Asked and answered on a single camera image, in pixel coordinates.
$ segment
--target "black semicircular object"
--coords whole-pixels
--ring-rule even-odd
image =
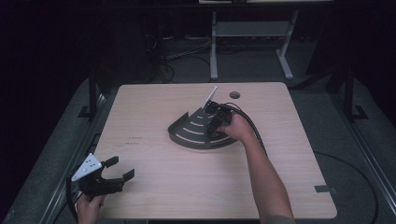
[[[214,149],[226,147],[236,140],[226,133],[219,133],[216,137],[205,134],[205,126],[213,118],[202,108],[195,111],[190,117],[187,112],[168,128],[169,138],[175,143],[194,149]]]

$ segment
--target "wooden table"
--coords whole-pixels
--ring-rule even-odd
[[[261,133],[270,161],[285,183],[296,218],[333,218],[336,208],[286,86],[282,83],[128,85],[119,89],[95,151],[119,156],[105,178],[135,168],[123,192],[106,198],[104,218],[258,218],[240,142],[209,150],[182,147],[167,128],[195,112],[218,86],[217,103],[235,103]],[[229,96],[241,94],[239,99]]]

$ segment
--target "human arm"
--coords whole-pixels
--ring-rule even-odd
[[[77,201],[78,224],[95,224],[99,218],[99,209],[105,204],[105,195],[91,199],[82,194]]]
[[[241,141],[245,147],[253,197],[261,223],[265,223],[269,217],[275,216],[294,220],[286,188],[262,150],[248,121],[233,112],[231,124],[220,126],[218,131],[225,132],[232,138]]]

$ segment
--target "forearm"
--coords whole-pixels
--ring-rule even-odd
[[[253,197],[261,222],[269,216],[293,218],[285,186],[264,154],[258,139],[255,136],[249,136],[242,143],[247,153]]]

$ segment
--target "human hand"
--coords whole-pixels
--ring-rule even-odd
[[[253,129],[248,121],[236,112],[232,112],[230,125],[219,126],[218,132],[227,133],[231,138],[241,142],[247,141],[250,137],[255,137]]]
[[[82,194],[77,201],[78,224],[95,224],[99,218],[99,209],[105,204],[106,195],[90,196]]]

